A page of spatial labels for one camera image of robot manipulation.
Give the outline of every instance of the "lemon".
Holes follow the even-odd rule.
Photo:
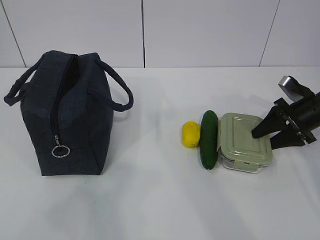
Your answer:
[[[182,144],[187,148],[195,148],[200,140],[200,125],[188,121],[182,126]]]

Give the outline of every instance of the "cucumber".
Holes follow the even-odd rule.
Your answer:
[[[204,113],[200,129],[200,158],[205,169],[211,170],[216,165],[218,159],[218,117],[208,110]]]

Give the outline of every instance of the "glass food container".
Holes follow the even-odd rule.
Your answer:
[[[226,113],[218,123],[217,151],[220,163],[227,169],[258,173],[272,160],[268,135],[253,138],[251,131],[262,121],[260,117]]]

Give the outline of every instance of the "zipper pull ring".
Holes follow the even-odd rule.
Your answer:
[[[60,142],[59,142],[59,137],[58,137],[58,135],[55,135],[55,136],[54,136],[54,140],[55,140],[56,145],[57,145],[57,146],[60,146]]]

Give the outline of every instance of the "lunch bag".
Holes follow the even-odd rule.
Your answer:
[[[105,71],[126,91],[128,104],[112,100]],[[30,82],[25,83],[33,72]],[[134,98],[97,53],[52,50],[15,82],[4,101],[10,106],[20,101],[43,176],[100,175],[114,111],[130,109]]]

